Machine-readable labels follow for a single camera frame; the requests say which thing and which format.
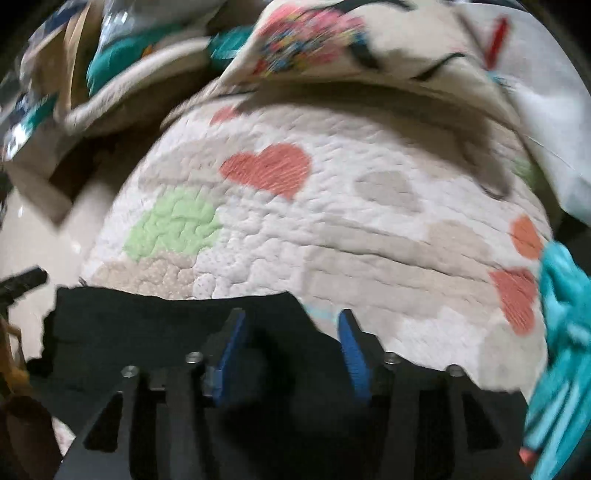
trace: blue gripper pad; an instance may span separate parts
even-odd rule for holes
[[[358,399],[369,402],[372,398],[374,369],[384,357],[384,350],[377,338],[361,331],[357,319],[349,309],[339,314],[338,332],[340,347]]]
[[[206,383],[216,405],[224,401],[224,384],[229,381],[228,365],[232,355],[246,339],[245,320],[244,310],[232,309],[222,330],[212,335],[203,349],[207,358]]]

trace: turquoise fabric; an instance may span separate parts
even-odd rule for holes
[[[86,72],[86,84],[90,96],[92,97],[108,81],[138,61],[147,47],[178,30],[181,30],[180,25],[155,28],[141,35],[119,40],[106,50],[97,53]]]
[[[30,136],[41,125],[43,120],[53,114],[53,108],[57,102],[57,94],[43,97],[21,120],[23,130]]]
[[[591,422],[591,281],[560,243],[544,250],[540,295],[548,367],[530,401],[524,446],[541,452],[532,480],[550,480]]]
[[[224,33],[218,33],[207,45],[212,67],[223,72],[238,54],[238,50],[251,36],[254,27],[236,27]]]

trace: quilted blanket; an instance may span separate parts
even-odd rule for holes
[[[115,200],[86,281],[166,299],[288,290],[330,335],[351,308],[386,350],[530,395],[551,231],[511,173],[513,133],[348,84],[196,97],[173,116]]]

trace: screw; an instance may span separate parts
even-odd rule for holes
[[[185,357],[188,364],[200,364],[203,362],[203,354],[201,352],[191,352]]]
[[[135,365],[128,365],[121,371],[124,378],[135,377],[139,373],[139,368]]]
[[[401,361],[402,361],[402,359],[394,352],[386,352],[384,354],[384,363],[386,365],[397,365]]]
[[[449,373],[452,377],[463,377],[466,375],[464,369],[460,367],[460,365],[449,365],[446,368],[447,373]]]

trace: orange heart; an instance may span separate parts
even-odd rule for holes
[[[238,115],[240,115],[240,113],[238,113],[233,106],[223,106],[213,114],[209,125],[222,124],[232,118],[236,118]]]
[[[220,173],[229,180],[292,199],[310,174],[310,157],[300,147],[279,143],[259,155],[242,152],[228,158]]]
[[[501,309],[516,335],[527,335],[535,325],[531,305],[537,294],[535,278],[527,268],[490,273],[501,297]]]
[[[542,252],[542,242],[530,217],[521,215],[511,223],[511,240],[522,257],[537,260]]]

